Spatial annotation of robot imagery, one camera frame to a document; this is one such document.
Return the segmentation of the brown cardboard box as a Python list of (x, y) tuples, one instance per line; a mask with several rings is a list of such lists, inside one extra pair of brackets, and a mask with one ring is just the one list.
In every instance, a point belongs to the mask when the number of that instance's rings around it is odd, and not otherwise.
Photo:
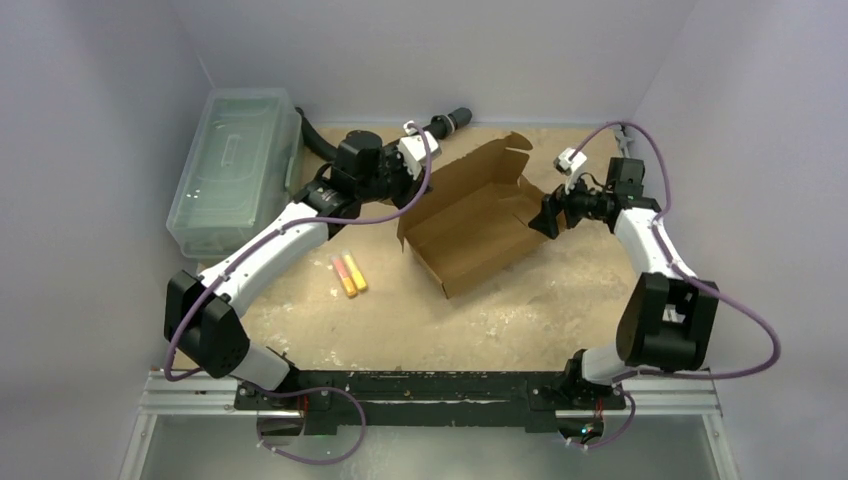
[(438, 168), (397, 238), (450, 299), (548, 241), (529, 227), (543, 192), (524, 175), (533, 145), (510, 132)]

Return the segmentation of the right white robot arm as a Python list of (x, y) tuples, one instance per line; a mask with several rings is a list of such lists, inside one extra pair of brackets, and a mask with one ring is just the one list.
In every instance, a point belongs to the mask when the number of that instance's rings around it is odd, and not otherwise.
[(717, 298), (687, 282), (693, 271), (677, 256), (659, 203), (644, 195), (643, 161), (611, 158), (604, 183), (586, 170), (572, 148), (553, 162), (567, 180), (541, 200), (529, 223), (550, 239), (583, 220), (604, 223), (625, 248), (638, 276), (613, 343), (582, 349), (548, 391), (588, 408), (612, 393), (615, 380), (646, 367), (660, 374), (696, 371), (705, 361)]

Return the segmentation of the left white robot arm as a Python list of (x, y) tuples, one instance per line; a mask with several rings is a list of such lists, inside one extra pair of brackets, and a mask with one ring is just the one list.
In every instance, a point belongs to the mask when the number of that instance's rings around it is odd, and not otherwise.
[(272, 408), (297, 399), (298, 382), (290, 363), (250, 340), (242, 316), (270, 284), (299, 259), (328, 242), (347, 225), (364, 225), (361, 208), (388, 201), (403, 215), (427, 190), (432, 161), (440, 153), (436, 137), (414, 122), (390, 145), (369, 131), (355, 130), (338, 145), (282, 213), (225, 260), (199, 274), (180, 271), (168, 283), (165, 336), (169, 341), (163, 373), (182, 352), (213, 378), (231, 376), (259, 387)]

